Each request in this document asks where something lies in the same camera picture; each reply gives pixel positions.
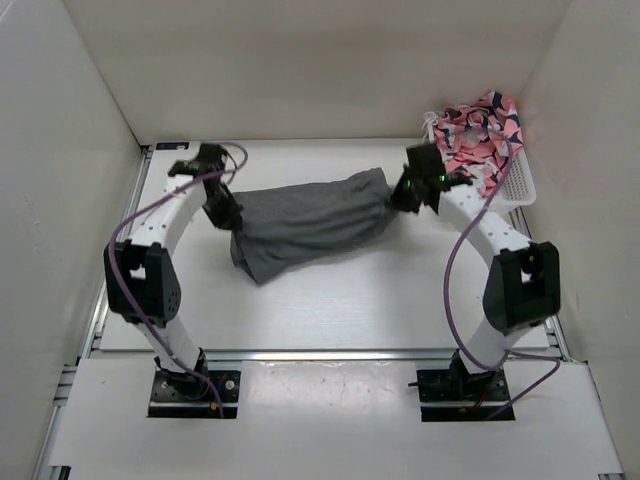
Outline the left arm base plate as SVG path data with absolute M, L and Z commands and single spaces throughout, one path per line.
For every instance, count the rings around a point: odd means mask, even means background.
M 158 369 L 151 386 L 147 416 L 168 419 L 235 419 L 241 387 L 241 371 L 208 372 L 222 407 L 211 389 L 200 380 L 180 378 L 176 372 Z

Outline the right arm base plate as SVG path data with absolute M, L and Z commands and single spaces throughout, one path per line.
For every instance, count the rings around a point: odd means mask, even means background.
M 446 369 L 416 371 L 408 384 L 415 388 L 423 423 L 514 421 L 508 382 L 503 370 L 474 375 L 461 384 Z

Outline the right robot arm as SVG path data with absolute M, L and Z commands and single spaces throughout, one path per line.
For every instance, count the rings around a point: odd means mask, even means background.
M 460 236 L 445 265 L 444 311 L 463 366 L 449 375 L 449 387 L 470 400 L 486 384 L 484 373 L 501 368 L 514 345 L 560 308 L 559 252 L 550 242 L 535 243 L 515 231 L 490 208 L 470 181 L 447 174 L 420 176 L 404 171 L 391 196 L 392 206 L 416 213 L 430 207 Z M 483 317 L 468 340 L 456 327 L 451 306 L 451 274 L 456 256 L 469 243 L 488 268 L 481 299 Z

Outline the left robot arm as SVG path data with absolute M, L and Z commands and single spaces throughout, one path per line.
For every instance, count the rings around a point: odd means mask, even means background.
M 206 356 L 179 319 L 182 293 L 172 255 L 198 210 L 230 198 L 221 181 L 226 173 L 169 176 L 163 195 L 123 220 L 104 252 L 110 310 L 144 335 L 158 367 L 176 375 L 175 388 L 188 400 L 206 395 L 210 377 Z

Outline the grey shorts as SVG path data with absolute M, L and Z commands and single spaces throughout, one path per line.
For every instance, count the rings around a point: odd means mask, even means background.
M 239 192 L 242 226 L 233 230 L 231 259 L 263 285 L 288 269 L 374 241 L 396 217 L 384 171 L 346 179 Z

